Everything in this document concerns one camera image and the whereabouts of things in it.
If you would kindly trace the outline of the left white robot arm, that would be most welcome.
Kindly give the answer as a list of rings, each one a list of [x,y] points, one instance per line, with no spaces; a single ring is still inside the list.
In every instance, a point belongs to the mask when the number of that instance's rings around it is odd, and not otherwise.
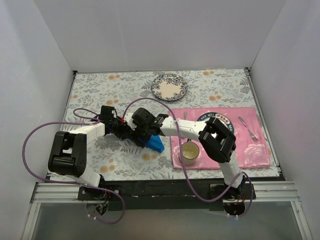
[[[102,176],[87,165],[87,145],[108,134],[126,139],[130,131],[130,127],[117,115],[114,107],[103,105],[100,114],[89,125],[55,134],[48,169],[79,184],[90,186],[89,194],[95,200],[101,200],[106,196],[106,187],[100,183]]]

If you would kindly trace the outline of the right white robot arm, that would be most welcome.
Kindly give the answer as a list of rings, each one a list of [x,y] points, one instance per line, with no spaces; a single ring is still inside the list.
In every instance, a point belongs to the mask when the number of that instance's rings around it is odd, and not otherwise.
[[[124,120],[139,137],[181,137],[199,142],[207,156],[219,164],[227,195],[237,199],[245,192],[245,177],[235,159],[236,137],[217,118],[205,121],[177,120],[172,115],[152,115],[140,107],[125,113]]]

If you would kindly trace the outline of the blue cloth napkin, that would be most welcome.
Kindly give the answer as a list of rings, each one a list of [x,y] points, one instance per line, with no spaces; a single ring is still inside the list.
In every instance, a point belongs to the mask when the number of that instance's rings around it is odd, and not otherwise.
[[[142,142],[147,148],[158,153],[162,153],[165,149],[165,146],[158,135],[152,135],[149,140],[143,140]]]

